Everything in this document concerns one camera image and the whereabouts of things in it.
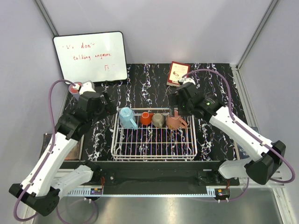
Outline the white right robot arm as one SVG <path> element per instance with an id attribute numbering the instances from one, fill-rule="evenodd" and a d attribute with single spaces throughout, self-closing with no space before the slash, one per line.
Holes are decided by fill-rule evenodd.
<path id="1" fill-rule="evenodd" d="M 192 115 L 219 128 L 248 154 L 247 159 L 223 161 L 212 173 L 213 182 L 223 185 L 228 179 L 247 177 L 265 185 L 282 164 L 286 146 L 272 142 L 254 131 L 229 111 L 214 95 L 204 97 L 195 84 L 187 82 L 168 95 L 170 115 Z"/>

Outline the pink floral mug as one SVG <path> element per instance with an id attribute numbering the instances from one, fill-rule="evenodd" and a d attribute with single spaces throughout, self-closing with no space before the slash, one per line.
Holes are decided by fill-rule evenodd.
<path id="1" fill-rule="evenodd" d="M 170 115 L 166 118 L 166 126 L 171 130 L 178 130 L 179 128 L 187 128 L 188 124 L 186 121 L 179 116 L 178 111 L 174 111 L 174 116 L 171 117 Z"/>

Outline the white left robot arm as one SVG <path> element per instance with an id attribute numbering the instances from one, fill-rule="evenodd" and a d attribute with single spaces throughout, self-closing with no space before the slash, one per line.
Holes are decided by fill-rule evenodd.
<path id="1" fill-rule="evenodd" d="M 55 126 L 51 143 L 47 146 L 34 169 L 22 183 L 14 183 L 9 193 L 42 216 L 49 215 L 59 200 L 76 187 L 89 183 L 97 184 L 101 179 L 100 166 L 84 161 L 78 167 L 54 180 L 68 153 L 81 140 L 94 122 L 116 114 L 116 105 L 109 94 L 94 91 L 84 92 L 75 109 L 64 113 Z"/>

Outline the pink plastic tumbler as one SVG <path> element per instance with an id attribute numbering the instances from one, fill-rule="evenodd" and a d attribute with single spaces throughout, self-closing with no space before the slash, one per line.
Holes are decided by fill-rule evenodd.
<path id="1" fill-rule="evenodd" d="M 81 87 L 81 82 L 75 82 L 74 84 L 69 85 L 69 92 L 72 94 L 79 94 L 79 90 Z"/>

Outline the light blue ceramic mug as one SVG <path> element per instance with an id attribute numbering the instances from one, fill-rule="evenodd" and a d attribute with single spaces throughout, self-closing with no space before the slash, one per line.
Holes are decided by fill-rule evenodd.
<path id="1" fill-rule="evenodd" d="M 119 112 L 120 124 L 126 129 L 137 129 L 135 114 L 129 107 L 123 107 Z"/>

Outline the orange small cup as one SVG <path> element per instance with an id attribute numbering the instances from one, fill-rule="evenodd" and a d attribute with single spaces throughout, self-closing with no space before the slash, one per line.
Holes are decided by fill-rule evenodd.
<path id="1" fill-rule="evenodd" d="M 143 112 L 140 116 L 141 124 L 145 126 L 151 124 L 153 115 L 154 113 Z"/>

